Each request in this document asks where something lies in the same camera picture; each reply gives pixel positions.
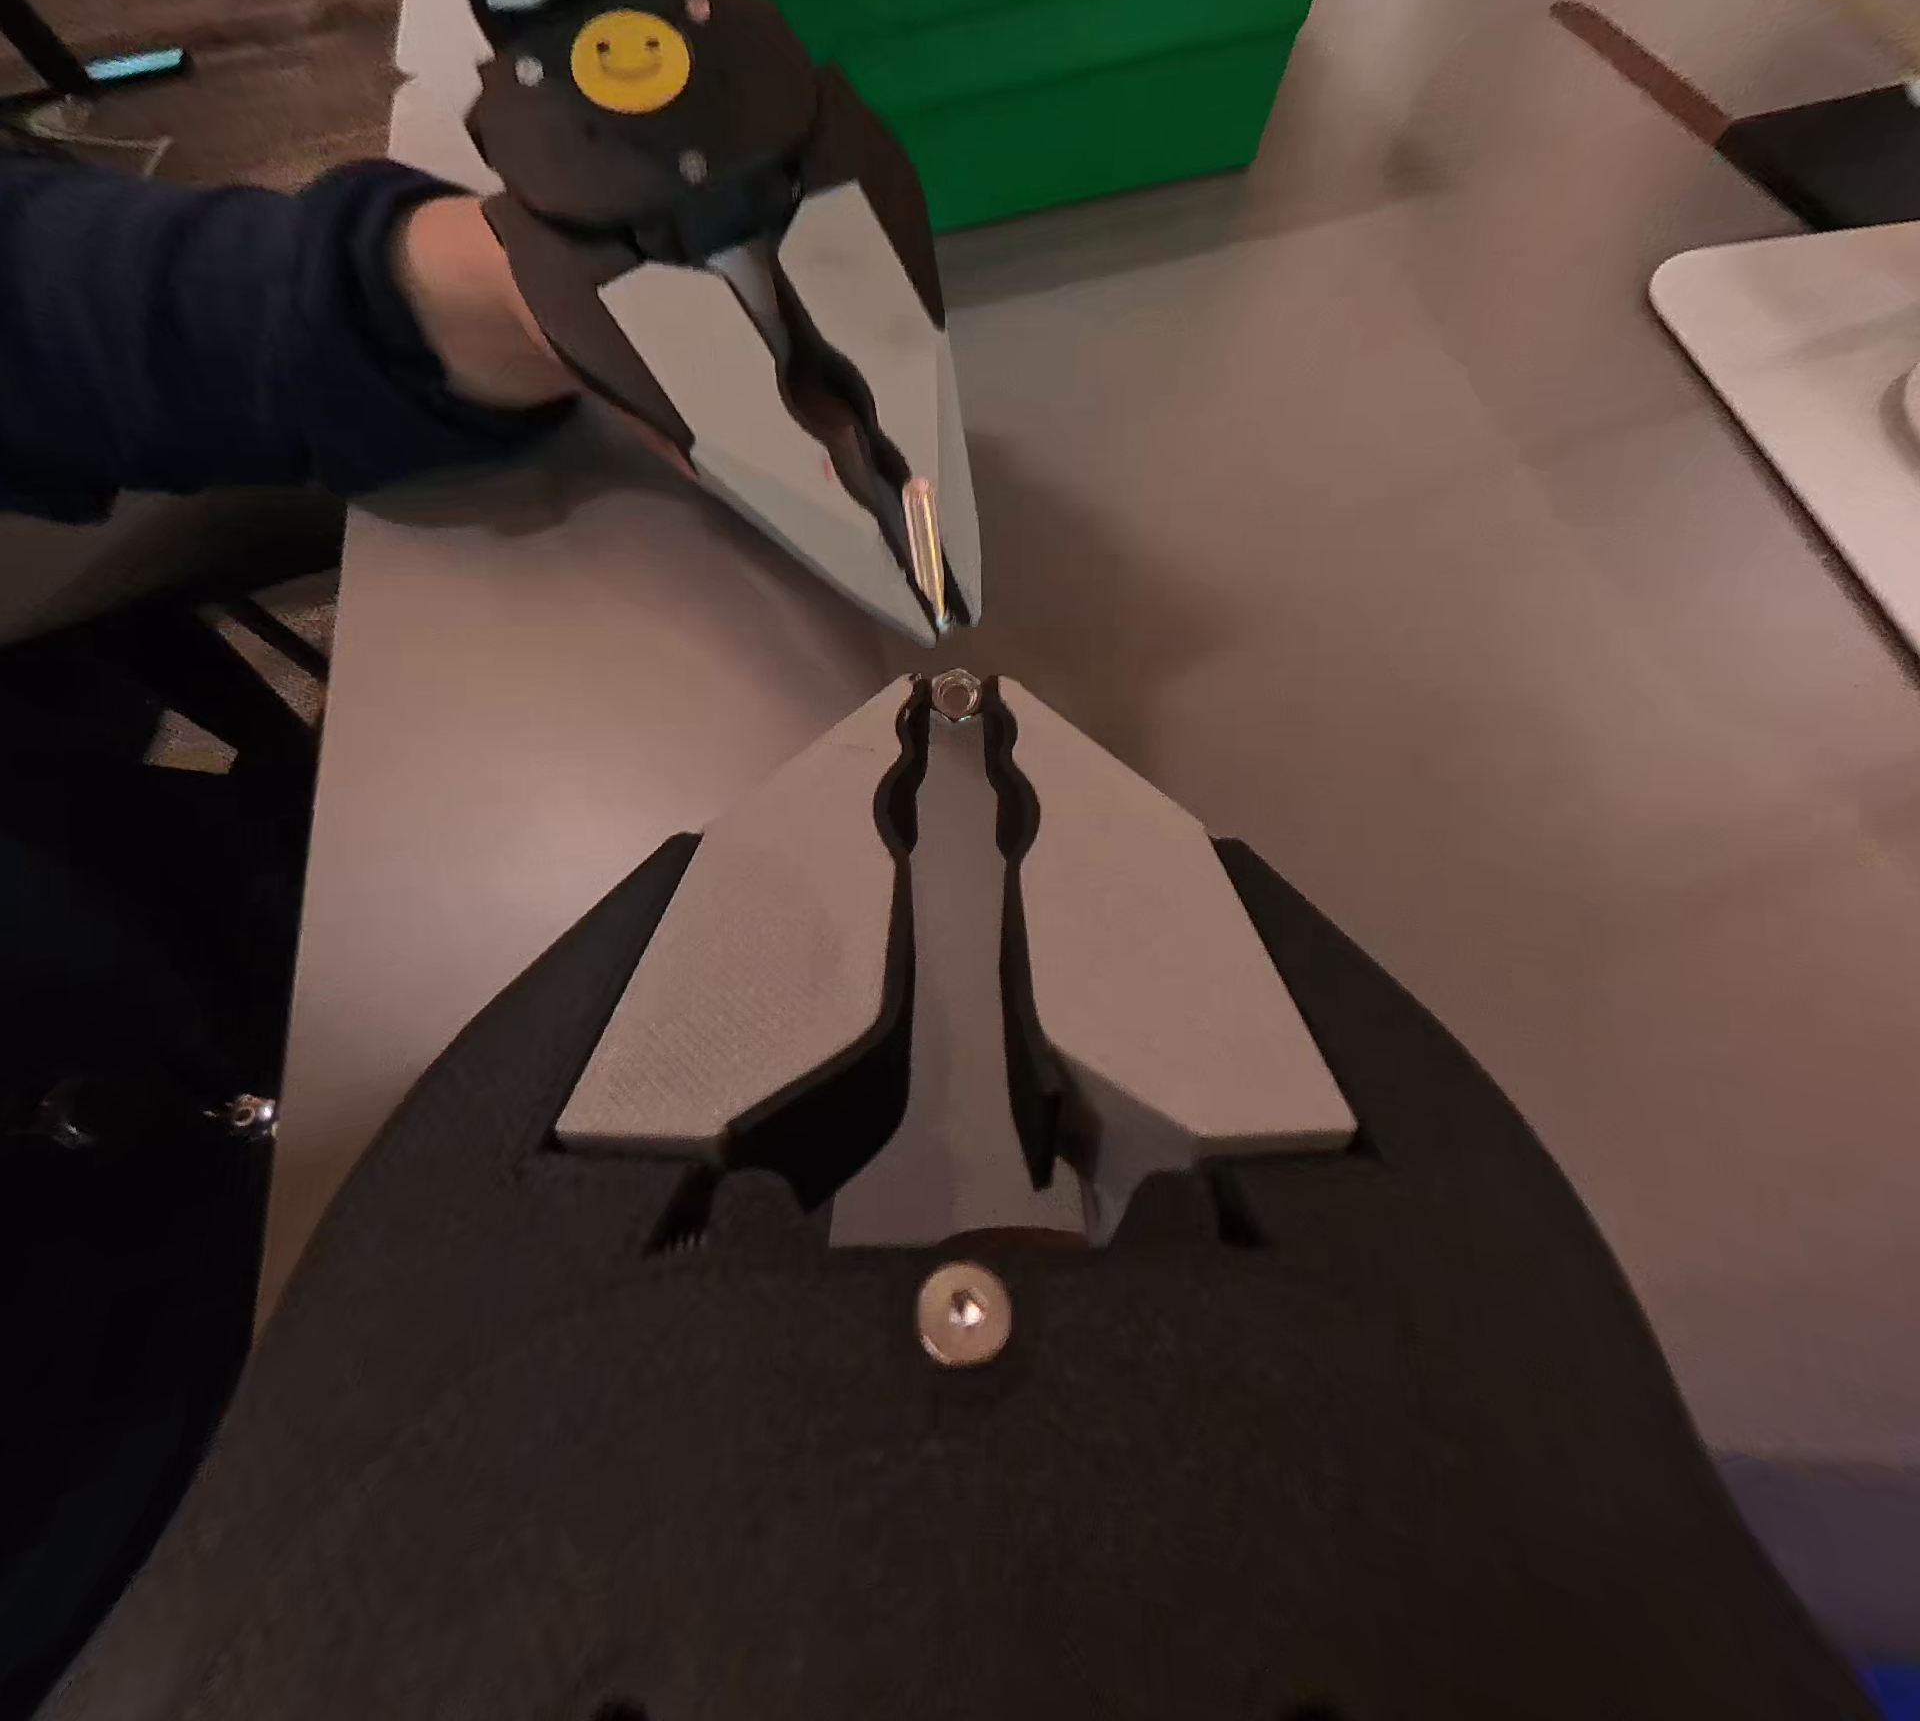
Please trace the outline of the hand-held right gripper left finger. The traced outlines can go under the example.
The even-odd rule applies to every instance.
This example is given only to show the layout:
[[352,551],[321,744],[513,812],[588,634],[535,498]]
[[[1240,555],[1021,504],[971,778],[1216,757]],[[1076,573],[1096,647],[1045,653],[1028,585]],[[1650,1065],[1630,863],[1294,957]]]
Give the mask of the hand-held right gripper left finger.
[[695,840],[556,1142],[770,1172],[806,1208],[910,1089],[922,681],[884,686]]

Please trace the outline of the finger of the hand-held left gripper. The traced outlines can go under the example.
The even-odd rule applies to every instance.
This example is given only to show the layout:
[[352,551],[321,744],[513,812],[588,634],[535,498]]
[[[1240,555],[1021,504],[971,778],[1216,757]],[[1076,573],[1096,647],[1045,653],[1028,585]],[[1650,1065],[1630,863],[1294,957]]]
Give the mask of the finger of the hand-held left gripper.
[[[731,280],[714,270],[637,265],[598,287],[598,301],[691,435],[695,478],[741,516],[759,470],[778,470],[787,445],[799,467],[823,449],[784,410],[778,359]],[[933,634],[903,634],[933,647]]]
[[946,325],[917,291],[861,185],[803,197],[779,242],[741,250],[741,303],[778,359],[784,410],[813,401],[823,464],[787,445],[741,516],[842,599],[900,634],[933,634],[910,585],[900,491],[937,488],[951,629],[984,604],[974,464]]

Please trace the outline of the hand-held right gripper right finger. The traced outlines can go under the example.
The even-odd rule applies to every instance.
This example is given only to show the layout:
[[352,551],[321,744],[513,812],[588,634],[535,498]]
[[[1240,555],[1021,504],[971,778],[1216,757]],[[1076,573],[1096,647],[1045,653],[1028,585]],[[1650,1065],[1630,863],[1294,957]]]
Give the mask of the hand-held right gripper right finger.
[[1038,1188],[1069,1172],[1091,1244],[1148,1178],[1343,1155],[1358,1119],[1221,853],[1189,810],[995,677],[1009,1109]]

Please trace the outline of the silver bolt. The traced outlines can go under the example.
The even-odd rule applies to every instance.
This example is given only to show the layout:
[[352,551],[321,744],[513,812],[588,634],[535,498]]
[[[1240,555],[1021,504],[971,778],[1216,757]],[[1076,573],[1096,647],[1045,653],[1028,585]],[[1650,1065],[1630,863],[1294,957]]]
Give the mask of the silver bolt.
[[929,478],[910,478],[900,491],[905,569],[937,639],[951,629],[946,584],[946,549],[941,535],[937,488]]

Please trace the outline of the person's left forearm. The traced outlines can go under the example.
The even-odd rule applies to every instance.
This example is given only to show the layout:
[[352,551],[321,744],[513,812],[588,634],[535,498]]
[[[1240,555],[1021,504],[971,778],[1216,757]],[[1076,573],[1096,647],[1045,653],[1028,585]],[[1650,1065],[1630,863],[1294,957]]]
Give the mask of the person's left forearm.
[[449,395],[397,287],[397,224],[455,191],[392,160],[270,191],[6,155],[6,516],[96,526],[122,496],[231,488],[359,499],[545,439],[565,412]]

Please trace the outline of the person's left hand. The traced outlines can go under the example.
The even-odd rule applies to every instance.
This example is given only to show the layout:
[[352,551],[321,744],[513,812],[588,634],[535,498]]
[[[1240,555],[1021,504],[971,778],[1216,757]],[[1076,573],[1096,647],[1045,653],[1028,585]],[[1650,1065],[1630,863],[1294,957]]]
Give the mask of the person's left hand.
[[690,462],[658,430],[615,410],[562,364],[477,197],[455,191],[411,207],[392,237],[392,268],[455,400],[490,414],[580,414],[596,436],[691,480]]

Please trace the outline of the white tablet stand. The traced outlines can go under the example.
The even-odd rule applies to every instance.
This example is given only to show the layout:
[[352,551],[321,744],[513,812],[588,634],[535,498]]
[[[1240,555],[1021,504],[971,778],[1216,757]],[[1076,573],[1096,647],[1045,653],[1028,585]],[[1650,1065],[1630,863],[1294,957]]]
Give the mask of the white tablet stand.
[[1917,222],[1709,244],[1650,311],[1917,651]]

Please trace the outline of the black flat block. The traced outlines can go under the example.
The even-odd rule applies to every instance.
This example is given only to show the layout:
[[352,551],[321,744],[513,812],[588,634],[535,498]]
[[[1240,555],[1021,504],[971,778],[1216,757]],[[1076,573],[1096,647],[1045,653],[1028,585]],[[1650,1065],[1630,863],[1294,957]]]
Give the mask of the black flat block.
[[1806,229],[1917,219],[1917,103],[1908,84],[1728,122],[1717,152]]

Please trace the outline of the blue plastic bin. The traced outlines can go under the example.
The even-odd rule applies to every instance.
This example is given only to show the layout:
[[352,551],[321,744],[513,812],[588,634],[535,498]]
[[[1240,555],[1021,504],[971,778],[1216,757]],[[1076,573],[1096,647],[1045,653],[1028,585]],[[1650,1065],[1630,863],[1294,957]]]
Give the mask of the blue plastic bin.
[[1748,1533],[1879,1717],[1917,1717],[1917,1471],[1717,1457]]

